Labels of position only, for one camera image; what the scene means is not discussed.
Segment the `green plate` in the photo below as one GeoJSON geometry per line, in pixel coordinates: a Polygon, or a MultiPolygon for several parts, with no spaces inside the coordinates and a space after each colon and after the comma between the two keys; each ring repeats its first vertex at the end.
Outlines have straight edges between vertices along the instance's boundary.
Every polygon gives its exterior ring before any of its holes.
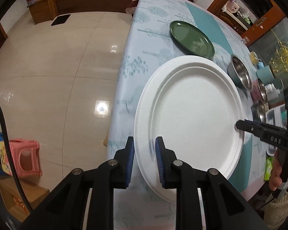
{"type": "Polygon", "coordinates": [[[214,46],[197,27],[183,21],[173,21],[170,32],[174,39],[186,50],[207,59],[212,59],[214,46]]]}

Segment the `wooden tv stand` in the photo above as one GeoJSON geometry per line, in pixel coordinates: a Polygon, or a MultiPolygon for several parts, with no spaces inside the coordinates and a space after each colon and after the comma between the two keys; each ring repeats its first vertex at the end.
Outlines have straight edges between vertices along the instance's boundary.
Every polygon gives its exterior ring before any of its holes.
{"type": "Polygon", "coordinates": [[[53,20],[56,16],[76,12],[119,12],[125,9],[132,0],[38,0],[29,6],[34,22],[53,20]]]}

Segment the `white paper plate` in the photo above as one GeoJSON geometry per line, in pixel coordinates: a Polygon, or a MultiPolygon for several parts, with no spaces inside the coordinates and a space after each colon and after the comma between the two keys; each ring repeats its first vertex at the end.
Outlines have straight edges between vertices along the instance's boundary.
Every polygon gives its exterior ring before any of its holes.
{"type": "Polygon", "coordinates": [[[198,56],[180,56],[162,65],[149,79],[134,122],[134,147],[140,171],[151,189],[174,202],[176,190],[161,187],[155,139],[193,168],[217,168],[227,179],[233,173],[244,132],[239,94],[215,63],[198,56]]]}
{"type": "MultiPolygon", "coordinates": [[[[240,100],[242,103],[243,112],[244,112],[244,115],[243,115],[244,119],[253,121],[253,114],[252,114],[251,106],[248,102],[246,95],[244,94],[244,92],[240,88],[238,88],[238,87],[236,87],[236,88],[237,88],[237,91],[238,91],[238,94],[240,96],[240,100]]],[[[252,138],[252,133],[245,131],[243,143],[247,143],[251,138],[252,138]]]]}

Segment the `teal stripe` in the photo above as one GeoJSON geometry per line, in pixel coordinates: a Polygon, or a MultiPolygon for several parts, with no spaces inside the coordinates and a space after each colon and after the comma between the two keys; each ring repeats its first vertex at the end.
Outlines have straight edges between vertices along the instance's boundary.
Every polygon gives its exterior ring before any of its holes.
{"type": "Polygon", "coordinates": [[[219,24],[210,14],[202,11],[201,9],[186,3],[189,11],[191,12],[192,17],[197,25],[197,28],[200,29],[212,43],[217,43],[222,46],[230,55],[234,54],[222,29],[219,24]]]}
{"type": "Polygon", "coordinates": [[[239,193],[247,188],[248,179],[250,177],[252,139],[253,137],[243,145],[239,162],[234,170],[234,173],[229,178],[229,182],[239,193]]]}

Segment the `metal screw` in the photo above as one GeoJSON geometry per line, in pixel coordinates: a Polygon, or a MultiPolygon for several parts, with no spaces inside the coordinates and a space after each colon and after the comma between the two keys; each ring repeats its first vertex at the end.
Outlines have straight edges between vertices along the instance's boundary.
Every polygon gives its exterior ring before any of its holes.
{"type": "Polygon", "coordinates": [[[79,174],[81,174],[81,172],[82,172],[81,168],[75,168],[72,170],[73,175],[79,175],[79,174]]]}
{"type": "Polygon", "coordinates": [[[182,161],[181,160],[175,160],[174,162],[173,162],[173,164],[175,165],[175,166],[181,166],[182,165],[182,161]]]}
{"type": "Polygon", "coordinates": [[[209,169],[209,173],[211,175],[217,175],[219,172],[216,169],[212,168],[212,169],[209,169]]]}
{"type": "Polygon", "coordinates": [[[115,166],[118,163],[118,161],[116,161],[115,159],[111,159],[108,161],[108,164],[111,166],[115,166]]]}

